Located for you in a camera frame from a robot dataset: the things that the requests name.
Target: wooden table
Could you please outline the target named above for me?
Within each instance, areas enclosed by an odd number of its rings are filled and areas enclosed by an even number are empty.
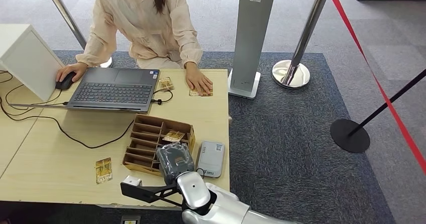
[[[163,105],[152,104],[149,115],[192,124],[196,138],[194,159],[203,140],[224,143],[226,153],[222,176],[205,181],[229,190],[227,71],[212,69],[203,70],[203,73],[214,83],[211,97],[189,96],[184,70],[162,70],[160,78],[170,76],[172,79],[174,97]],[[77,84],[73,84],[57,102],[69,100],[76,87]],[[169,93],[160,92],[154,98],[168,99]],[[41,115],[56,118],[70,136],[91,146],[118,137],[134,118],[134,113],[53,108],[43,109]],[[172,207],[162,201],[148,204],[121,194],[120,182],[128,175],[142,179],[146,186],[164,185],[161,177],[130,171],[121,164],[125,148],[130,143],[129,135],[130,131],[114,143],[88,149],[64,136],[53,120],[37,119],[0,179],[0,200]],[[112,159],[113,179],[97,185],[95,162],[107,157]],[[174,195],[171,199],[180,201],[181,197]]]
[[[23,110],[16,110],[12,107],[9,107],[6,103],[5,97],[6,94],[12,90],[13,88],[21,85],[21,83],[13,78],[10,81],[6,81],[10,78],[8,73],[0,74],[0,96],[3,100],[3,106],[5,110],[13,115],[23,113]],[[8,100],[11,103],[37,103],[40,102],[40,99],[29,91],[25,86],[22,86],[14,91],[12,91]],[[41,109],[34,109],[29,111],[28,113],[15,116],[16,119],[22,119],[28,116],[38,116],[41,112]],[[12,160],[16,151],[21,146],[21,143],[24,141],[31,127],[33,126],[36,119],[29,119],[23,122],[15,122],[9,119],[4,113],[0,113],[0,177],[3,175],[6,170],[8,164]]]

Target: gray carpet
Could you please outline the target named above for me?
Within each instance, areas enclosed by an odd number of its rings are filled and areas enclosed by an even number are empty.
[[[205,51],[233,51],[239,0],[187,0],[198,41]],[[95,0],[64,0],[86,39]],[[426,2],[341,0],[368,60],[388,96],[426,67]],[[274,0],[264,52],[293,52],[313,0]],[[0,23],[32,24],[50,48],[81,50],[51,0],[0,0]],[[117,34],[117,48],[130,42]],[[347,110],[361,122],[384,101],[331,0],[327,0],[307,52],[323,53]],[[426,156],[426,80],[394,103]],[[398,224],[424,224],[426,175],[389,110],[366,126],[372,145],[366,152]]]
[[[78,51],[55,51],[66,64]],[[291,91],[270,77],[272,65],[289,53],[263,53],[258,95],[229,97],[231,191],[256,211],[302,223],[395,223],[365,154],[349,154],[329,135],[330,124],[349,118],[320,53],[303,62],[312,79]],[[114,67],[136,67],[127,52],[113,56]],[[202,68],[230,69],[233,53],[205,52]],[[141,214],[149,223],[180,223],[178,211],[129,210],[63,205],[49,223],[119,223],[121,215]]]

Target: power cord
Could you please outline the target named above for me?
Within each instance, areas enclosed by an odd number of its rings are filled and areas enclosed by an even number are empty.
[[[58,128],[59,128],[59,130],[63,133],[63,134],[65,134],[66,135],[66,137],[68,137],[68,138],[70,138],[70,139],[72,139],[73,141],[75,141],[75,142],[77,142],[77,143],[79,143],[79,144],[82,144],[83,146],[85,146],[86,148],[89,148],[89,149],[96,149],[96,148],[99,148],[99,147],[102,147],[102,146],[105,146],[105,145],[107,145],[107,144],[109,144],[109,143],[112,143],[112,142],[115,142],[115,141],[117,141],[117,140],[119,140],[121,137],[123,137],[124,136],[124,134],[126,134],[126,132],[127,132],[127,130],[129,130],[129,128],[130,128],[130,126],[133,124],[133,121],[131,121],[130,122],[130,124],[127,126],[127,128],[126,128],[126,130],[118,137],[118,138],[115,138],[115,139],[113,139],[113,140],[111,140],[111,141],[108,141],[108,142],[106,142],[106,143],[104,143],[104,144],[101,144],[101,145],[98,145],[98,146],[88,146],[88,145],[86,145],[85,143],[83,143],[82,141],[80,141],[80,140],[77,140],[77,139],[75,139],[75,138],[73,138],[73,137],[71,137],[69,134],[67,134],[64,130],[63,130],[63,128],[61,127],[61,125],[59,124],[59,122],[55,119],[55,118],[53,118],[53,117],[48,117],[48,116],[28,116],[28,117],[25,117],[25,118],[23,118],[23,119],[14,119],[13,117],[11,117],[12,115],[10,114],[10,113],[8,113],[6,110],[5,110],[5,108],[3,107],[3,99],[2,99],[2,97],[0,96],[0,107],[1,107],[1,109],[2,109],[2,111],[3,111],[3,113],[9,118],[9,119],[11,119],[11,120],[13,120],[13,121],[23,121],[23,120],[27,120],[27,119],[30,119],[30,118],[40,118],[40,119],[51,119],[51,120],[53,120],[53,121],[55,121],[56,122],[56,125],[58,126]]]
[[[35,109],[35,107],[32,107],[32,108],[28,109],[28,107],[26,107],[26,108],[17,108],[17,107],[11,106],[11,103],[10,103],[10,102],[9,102],[9,100],[8,100],[8,96],[9,96],[9,94],[10,94],[11,92],[15,91],[16,89],[18,89],[18,88],[22,87],[22,86],[24,86],[24,85],[23,85],[23,84],[22,84],[22,85],[19,85],[19,86],[15,87],[14,89],[10,90],[8,93],[6,93],[5,100],[6,100],[6,103],[7,103],[10,107],[12,107],[12,108],[14,108],[14,109],[16,109],[16,110],[26,110],[25,112],[20,113],[20,114],[16,114],[16,115],[9,114],[9,115],[11,115],[11,116],[21,116],[21,115],[24,115],[24,114],[28,113],[29,111],[31,111],[31,110],[33,110],[33,109]],[[52,99],[52,100],[49,100],[49,101],[46,101],[46,102],[33,103],[33,104],[30,104],[30,105],[40,105],[40,104],[44,104],[44,106],[53,106],[53,105],[60,105],[60,104],[66,105],[66,104],[67,104],[67,102],[54,103],[54,104],[46,104],[46,103],[50,103],[50,102],[53,102],[53,101],[57,100],[57,99],[61,96],[61,93],[62,93],[62,90],[60,90],[60,91],[59,91],[59,94],[58,94],[58,95],[57,95],[54,99]]]
[[[203,168],[197,168],[195,171],[198,173],[198,170],[202,171],[202,178],[204,179],[206,171]]]
[[[9,79],[1,81],[0,83],[4,83],[4,82],[8,82],[8,81],[12,80],[13,76],[12,76],[12,74],[10,72],[8,72],[8,71],[0,71],[0,74],[3,74],[3,73],[9,74]]]
[[[154,94],[163,91],[162,89],[155,91],[154,93],[152,93],[152,95],[154,96]],[[169,92],[171,94],[170,98],[168,100],[161,100],[161,99],[151,99],[151,102],[156,102],[158,105],[163,104],[164,102],[169,102],[170,100],[172,100],[173,98],[173,93],[170,90],[166,90],[165,92]]]
[[[8,73],[8,72],[6,72],[6,71],[1,71],[0,72],[0,74],[3,74],[3,73]],[[10,73],[8,73],[10,76],[11,76],[11,78],[10,79],[8,79],[8,80],[5,80],[5,81],[3,81],[3,82],[7,82],[7,81],[10,81],[12,78],[13,78],[13,76],[10,74]],[[14,91],[14,90],[16,90],[16,89],[18,89],[18,88],[20,88],[20,87],[22,87],[23,85],[20,85],[20,86],[18,86],[18,87],[15,87],[15,88],[13,88],[12,90],[10,90],[7,94],[6,94],[6,96],[5,96],[5,100],[6,100],[6,103],[7,104],[9,104],[9,101],[8,101],[8,96],[9,96],[9,94],[12,92],[12,91]],[[158,92],[160,92],[160,91],[162,91],[162,90],[157,90],[157,91],[155,91],[154,93],[153,93],[153,95],[154,94],[156,94],[156,93],[158,93]],[[161,105],[162,103],[164,103],[164,102],[169,102],[172,98],[173,98],[173,93],[170,91],[170,90],[167,90],[167,92],[169,92],[170,94],[171,94],[171,97],[168,99],[168,100],[165,100],[165,101],[162,101],[161,99],[158,99],[158,100],[155,100],[155,99],[152,99],[151,100],[151,102],[156,102],[156,103],[158,103],[158,105]],[[46,106],[50,106],[50,105],[59,105],[59,104],[64,104],[64,105],[66,105],[67,104],[67,102],[61,102],[61,103],[54,103],[54,104],[46,104],[46,103],[49,103],[49,102],[52,102],[52,101],[54,101],[54,100],[56,100],[57,98],[59,98],[59,96],[61,95],[61,93],[62,93],[62,91],[60,91],[59,92],[59,94],[58,94],[58,96],[57,97],[55,97],[54,99],[52,99],[52,100],[50,100],[50,101],[46,101],[46,102],[41,102],[41,103],[35,103],[35,104],[45,104]],[[53,117],[49,117],[49,116],[28,116],[28,117],[25,117],[25,118],[22,118],[22,119],[15,119],[15,118],[13,118],[12,116],[20,116],[20,115],[23,115],[23,114],[26,114],[26,113],[28,113],[29,111],[31,111],[31,110],[33,110],[34,108],[31,108],[31,109],[28,109],[28,108],[26,108],[26,109],[21,109],[21,108],[16,108],[16,107],[13,107],[13,108],[15,108],[15,109],[17,109],[17,110],[26,110],[25,112],[23,112],[23,113],[21,113],[21,114],[16,114],[16,115],[14,115],[14,114],[11,114],[11,113],[8,113],[6,110],[5,110],[5,108],[3,107],[3,99],[2,99],[2,97],[0,96],[0,108],[2,109],[2,111],[3,111],[3,113],[9,118],[9,119],[11,119],[11,120],[13,120],[13,121],[23,121],[23,120],[27,120],[27,119],[31,119],[31,118],[40,118],[40,119],[51,119],[51,120],[53,120],[53,121],[55,121],[55,123],[56,123],[56,125],[58,126],[58,128],[59,128],[59,130],[66,136],[66,137],[68,137],[69,139],[71,139],[71,140],[73,140],[73,141],[75,141],[75,142],[77,142],[77,143],[79,143],[79,144],[81,144],[81,145],[83,145],[83,146],[85,146],[86,148],[89,148],[89,149],[97,149],[97,148],[100,148],[100,147],[102,147],[102,146],[105,146],[105,145],[107,145],[107,144],[110,144],[110,143],[112,143],[112,142],[115,142],[115,141],[117,141],[117,140],[119,140],[119,139],[121,139],[125,134],[126,134],[126,132],[127,132],[127,130],[129,130],[129,128],[130,128],[130,126],[132,126],[132,124],[133,124],[133,122],[134,121],[131,121],[130,122],[130,124],[127,126],[127,128],[126,128],[126,130],[119,136],[119,137],[117,137],[117,138],[115,138],[115,139],[113,139],[113,140],[111,140],[111,141],[108,141],[108,142],[106,142],[106,143],[104,143],[104,144],[101,144],[101,145],[98,145],[98,146],[88,146],[88,145],[86,145],[85,143],[83,143],[82,141],[80,141],[80,140],[77,140],[77,139],[75,139],[75,138],[73,138],[73,137],[71,137],[69,134],[67,134],[64,130],[63,130],[63,128],[61,127],[61,125],[59,124],[59,122],[55,119],[55,118],[53,118]]]

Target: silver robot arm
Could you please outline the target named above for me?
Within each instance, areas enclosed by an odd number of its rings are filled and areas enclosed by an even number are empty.
[[[187,207],[183,210],[185,224],[296,224],[250,210],[238,197],[211,183],[204,183],[197,172],[177,178],[177,188]]]
[[[128,176],[121,184],[122,194],[147,203],[166,201],[182,207],[185,224],[296,224],[252,211],[238,197],[204,180],[195,171],[185,145],[172,143],[157,149],[160,170],[166,186],[143,186],[142,180]],[[179,193],[182,203],[167,199]]]

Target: cardboard box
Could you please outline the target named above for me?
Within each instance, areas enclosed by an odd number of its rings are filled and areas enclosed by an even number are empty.
[[[130,170],[161,176],[160,162],[155,150],[163,145],[170,144],[170,142],[164,141],[163,137],[171,130],[185,133],[181,143],[186,143],[192,154],[195,146],[192,125],[136,114],[130,135],[131,142],[126,148],[123,165]]]

